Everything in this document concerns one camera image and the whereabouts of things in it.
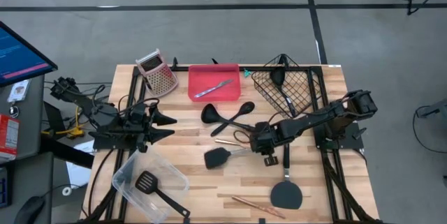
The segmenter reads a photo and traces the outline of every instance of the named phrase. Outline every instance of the monitor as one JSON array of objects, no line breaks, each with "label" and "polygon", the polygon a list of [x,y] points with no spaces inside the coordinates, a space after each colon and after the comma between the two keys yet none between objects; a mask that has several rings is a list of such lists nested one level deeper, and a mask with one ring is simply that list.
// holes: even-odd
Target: monitor
[{"label": "monitor", "polygon": [[0,22],[0,88],[57,70],[57,65]]}]

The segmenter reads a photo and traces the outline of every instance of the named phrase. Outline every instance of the black spoon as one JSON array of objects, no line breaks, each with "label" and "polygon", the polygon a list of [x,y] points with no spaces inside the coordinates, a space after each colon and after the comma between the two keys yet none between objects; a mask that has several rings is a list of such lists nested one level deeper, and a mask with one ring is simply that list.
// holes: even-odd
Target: black spoon
[{"label": "black spoon", "polygon": [[238,126],[238,127],[242,128],[244,130],[247,130],[249,132],[255,131],[255,128],[253,126],[249,126],[246,124],[239,124],[237,122],[233,122],[233,121],[224,119],[223,117],[221,117],[221,115],[219,115],[219,113],[217,113],[216,108],[212,104],[207,104],[203,108],[202,115],[200,118],[202,119],[203,123],[207,123],[207,124],[221,122],[221,123],[227,123],[227,124],[232,124],[234,126]]},{"label": "black spoon", "polygon": [[183,215],[183,217],[188,218],[191,213],[188,209],[185,209],[180,204],[176,203],[175,200],[171,199],[165,193],[163,193],[159,189],[159,179],[155,177],[152,173],[148,171],[143,171],[141,175],[138,177],[135,182],[135,187],[144,192],[145,194],[156,193],[163,199],[166,203],[168,203],[175,211],[179,212],[179,214]]},{"label": "black spoon", "polygon": [[[250,112],[253,112],[253,110],[254,110],[254,103],[246,102],[243,105],[241,105],[239,112],[237,112],[236,115],[229,120],[234,121],[238,116],[248,114]],[[227,126],[228,126],[228,123],[221,124],[218,128],[216,128],[216,130],[212,131],[211,137],[218,135]]]},{"label": "black spoon", "polygon": [[292,117],[296,117],[296,110],[292,105],[292,100],[282,90],[282,84],[286,79],[286,69],[284,67],[276,67],[270,72],[270,79],[278,89],[279,93],[286,99],[287,106],[291,111]]}]

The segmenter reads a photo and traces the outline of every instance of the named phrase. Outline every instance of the metal mesh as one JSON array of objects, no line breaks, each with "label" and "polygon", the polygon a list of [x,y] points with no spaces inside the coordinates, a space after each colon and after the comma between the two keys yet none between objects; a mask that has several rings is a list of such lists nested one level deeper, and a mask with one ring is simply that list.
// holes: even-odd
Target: metal mesh
[{"label": "metal mesh", "polygon": [[[292,104],[298,114],[312,105],[310,95],[308,71],[291,70],[293,67],[299,67],[286,54],[280,54],[273,60],[264,65],[264,67],[284,66],[286,68],[286,79],[282,87],[283,92],[292,100]],[[256,71],[251,75],[254,81],[255,89],[271,104],[276,111],[280,112],[284,118],[292,118],[285,98],[279,93],[276,86],[270,79],[270,71]],[[318,77],[312,74],[316,97],[321,95],[321,88],[318,83]]]}]

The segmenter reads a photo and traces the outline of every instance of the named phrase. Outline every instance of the clear plastic container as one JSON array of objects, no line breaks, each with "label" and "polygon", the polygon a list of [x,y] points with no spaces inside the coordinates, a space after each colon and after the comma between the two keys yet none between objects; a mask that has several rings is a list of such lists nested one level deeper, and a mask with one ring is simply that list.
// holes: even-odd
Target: clear plastic container
[{"label": "clear plastic container", "polygon": [[189,190],[189,180],[150,146],[145,154],[139,151],[132,154],[113,175],[112,184],[117,191],[152,223],[161,223],[175,210],[156,193],[147,195],[135,187],[137,178],[145,170],[155,175],[159,179],[159,189],[179,204]]}]

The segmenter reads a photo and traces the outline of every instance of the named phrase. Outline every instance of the white paper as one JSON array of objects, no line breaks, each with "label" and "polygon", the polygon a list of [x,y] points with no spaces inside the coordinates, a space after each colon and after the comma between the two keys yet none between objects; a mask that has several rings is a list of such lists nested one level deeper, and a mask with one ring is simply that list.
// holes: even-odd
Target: white paper
[{"label": "white paper", "polygon": [[17,82],[13,85],[13,88],[11,89],[11,93],[9,94],[9,97],[8,97],[9,103],[12,103],[15,101],[22,101],[25,99],[25,95],[27,94],[27,91],[28,91],[29,81],[30,80],[24,80],[21,82]]},{"label": "white paper", "polygon": [[[77,144],[74,146],[75,149],[78,149],[83,152],[92,153],[93,152],[93,142],[88,141],[82,144]],[[66,162],[68,177],[70,178],[70,184],[77,186],[84,186],[89,183],[90,180],[90,172],[91,170],[79,165],[75,165],[72,162]]]}]

